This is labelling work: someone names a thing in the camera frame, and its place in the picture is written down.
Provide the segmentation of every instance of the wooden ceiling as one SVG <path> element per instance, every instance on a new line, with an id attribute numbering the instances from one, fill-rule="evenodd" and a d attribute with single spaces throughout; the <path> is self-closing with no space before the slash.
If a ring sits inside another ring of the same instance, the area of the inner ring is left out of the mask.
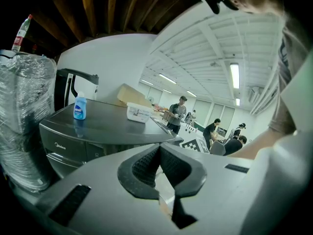
<path id="1" fill-rule="evenodd" d="M 21 50 L 31 52 L 36 44 L 38 53 L 54 57 L 94 38 L 126 33 L 158 34 L 199 1 L 32 0 L 29 13 L 33 19 Z M 8 38 L 12 43 L 16 31 Z"/>

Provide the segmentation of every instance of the midea logo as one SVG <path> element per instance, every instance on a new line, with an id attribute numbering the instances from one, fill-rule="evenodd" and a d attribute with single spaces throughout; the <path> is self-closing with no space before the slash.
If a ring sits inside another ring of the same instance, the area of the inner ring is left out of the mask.
<path id="1" fill-rule="evenodd" d="M 57 142 L 55 142 L 54 144 L 55 144 L 55 146 L 56 146 L 56 147 L 61 148 L 61 149 L 63 149 L 63 150 L 66 150 L 66 148 L 65 148 L 65 147 L 63 147 L 63 146 L 59 145 Z"/>

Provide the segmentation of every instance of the man in black shirt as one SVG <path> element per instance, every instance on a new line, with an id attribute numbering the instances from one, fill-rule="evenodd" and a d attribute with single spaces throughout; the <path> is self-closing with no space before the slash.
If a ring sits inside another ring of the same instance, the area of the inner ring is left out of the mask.
<path id="1" fill-rule="evenodd" d="M 211 147 L 210 139 L 212 139 L 213 141 L 217 140 L 214 137 L 213 133 L 215 131 L 216 126 L 219 125 L 220 123 L 221 123 L 221 120 L 219 118 L 217 118 L 214 120 L 214 123 L 211 123 L 210 125 L 208 125 L 203 131 L 203 136 L 204 136 L 204 139 L 206 141 L 206 146 L 208 149 L 210 149 L 210 147 Z"/>
<path id="2" fill-rule="evenodd" d="M 245 136 L 239 136 L 238 139 L 230 139 L 227 144 L 225 144 L 225 155 L 230 155 L 236 151 L 239 151 L 243 145 L 246 144 L 246 137 Z"/>

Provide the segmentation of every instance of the air conditioner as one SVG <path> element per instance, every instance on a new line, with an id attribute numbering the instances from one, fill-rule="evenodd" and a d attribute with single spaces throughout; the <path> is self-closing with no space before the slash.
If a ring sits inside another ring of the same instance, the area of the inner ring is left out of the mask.
<path id="1" fill-rule="evenodd" d="M 252 87 L 250 92 L 249 92 L 249 102 L 251 104 L 254 104 L 258 98 L 260 97 L 260 94 L 261 94 L 261 88 L 255 86 L 255 87 Z"/>

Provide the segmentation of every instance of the white plastic container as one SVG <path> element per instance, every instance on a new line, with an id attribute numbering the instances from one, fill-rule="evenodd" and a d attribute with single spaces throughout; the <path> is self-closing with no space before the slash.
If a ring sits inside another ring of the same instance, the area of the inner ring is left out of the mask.
<path id="1" fill-rule="evenodd" d="M 127 103 L 127 118 L 129 120 L 145 123 L 153 113 L 153 109 L 134 103 Z"/>

